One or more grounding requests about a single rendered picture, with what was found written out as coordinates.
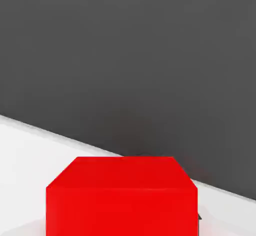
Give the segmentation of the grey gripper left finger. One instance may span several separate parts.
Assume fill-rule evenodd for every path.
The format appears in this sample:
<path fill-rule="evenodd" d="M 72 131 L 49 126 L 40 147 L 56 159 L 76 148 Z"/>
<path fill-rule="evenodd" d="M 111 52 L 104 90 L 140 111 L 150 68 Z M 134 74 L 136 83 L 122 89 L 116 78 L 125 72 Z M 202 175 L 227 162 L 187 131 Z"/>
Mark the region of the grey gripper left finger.
<path fill-rule="evenodd" d="M 46 236 L 45 218 L 30 222 L 21 229 L 21 236 Z"/>

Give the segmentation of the small red cube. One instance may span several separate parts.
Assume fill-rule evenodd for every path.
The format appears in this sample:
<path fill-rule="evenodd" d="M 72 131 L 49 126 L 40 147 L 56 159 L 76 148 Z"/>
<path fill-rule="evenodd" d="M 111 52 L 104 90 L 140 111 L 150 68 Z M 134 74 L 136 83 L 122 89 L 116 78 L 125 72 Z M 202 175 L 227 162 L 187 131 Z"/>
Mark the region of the small red cube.
<path fill-rule="evenodd" d="M 77 157 L 46 188 L 46 236 L 199 236 L 198 190 L 172 157 Z"/>

